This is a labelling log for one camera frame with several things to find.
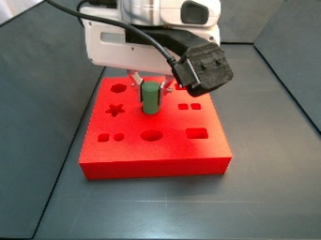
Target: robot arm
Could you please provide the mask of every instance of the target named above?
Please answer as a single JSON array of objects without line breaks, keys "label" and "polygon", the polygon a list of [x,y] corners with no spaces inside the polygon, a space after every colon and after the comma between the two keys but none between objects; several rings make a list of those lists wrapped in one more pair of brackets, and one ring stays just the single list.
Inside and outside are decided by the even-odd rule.
[{"label": "robot arm", "polygon": [[[82,7],[82,13],[134,25],[180,61],[169,64],[132,31],[85,19],[89,57],[95,65],[173,75],[194,97],[232,79],[220,49],[220,0],[120,0],[117,8],[106,8],[108,2],[116,1],[104,0],[104,6]],[[137,74],[132,77],[140,84]]]}]

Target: gray table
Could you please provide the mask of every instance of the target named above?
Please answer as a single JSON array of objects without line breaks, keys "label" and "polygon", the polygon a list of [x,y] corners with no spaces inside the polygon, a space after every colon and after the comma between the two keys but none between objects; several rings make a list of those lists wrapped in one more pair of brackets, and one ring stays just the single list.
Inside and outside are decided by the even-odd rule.
[{"label": "gray table", "polygon": [[89,110],[35,238],[321,238],[320,134],[253,46],[224,48],[235,81],[212,96],[228,173],[87,181]]}]

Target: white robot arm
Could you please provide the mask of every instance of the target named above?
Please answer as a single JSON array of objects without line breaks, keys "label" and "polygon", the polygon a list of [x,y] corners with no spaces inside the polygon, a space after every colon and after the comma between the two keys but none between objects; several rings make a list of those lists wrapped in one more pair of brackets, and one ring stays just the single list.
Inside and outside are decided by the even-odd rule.
[{"label": "white robot arm", "polygon": [[232,80],[220,48],[220,0],[82,0],[79,12],[46,1],[82,19],[95,65],[128,69],[140,91],[145,81],[137,70],[168,76],[160,102],[174,79],[193,97]]},{"label": "white robot arm", "polygon": [[[220,45],[220,29],[217,26],[221,13],[220,0],[193,1],[193,3],[206,6],[206,13],[202,14],[202,9],[198,9],[197,12],[196,7],[188,7],[188,11],[193,12],[196,16],[192,18],[188,12],[186,20],[182,20],[182,8],[190,3],[192,1],[186,0],[121,0],[117,9],[82,7],[82,13],[114,19],[138,27],[188,30]],[[89,58],[95,65],[172,75],[172,68],[153,46],[128,42],[126,30],[121,27],[89,20],[83,21]],[[174,52],[172,52],[172,55],[176,59],[180,59]]]}]

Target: red block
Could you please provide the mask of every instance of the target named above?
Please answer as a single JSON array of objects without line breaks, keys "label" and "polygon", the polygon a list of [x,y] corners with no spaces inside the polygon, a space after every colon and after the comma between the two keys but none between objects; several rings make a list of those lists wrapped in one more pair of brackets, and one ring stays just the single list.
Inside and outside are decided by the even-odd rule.
[{"label": "red block", "polygon": [[130,79],[105,79],[79,158],[90,180],[224,174],[231,160],[211,95],[194,98],[176,85],[160,113],[146,115]]}]

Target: green peg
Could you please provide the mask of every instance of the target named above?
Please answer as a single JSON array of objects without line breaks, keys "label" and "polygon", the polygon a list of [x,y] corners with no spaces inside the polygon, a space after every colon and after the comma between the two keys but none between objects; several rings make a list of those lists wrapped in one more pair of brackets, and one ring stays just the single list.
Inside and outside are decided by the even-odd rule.
[{"label": "green peg", "polygon": [[160,89],[161,84],[154,81],[145,82],[142,85],[144,112],[149,115],[160,111]]}]

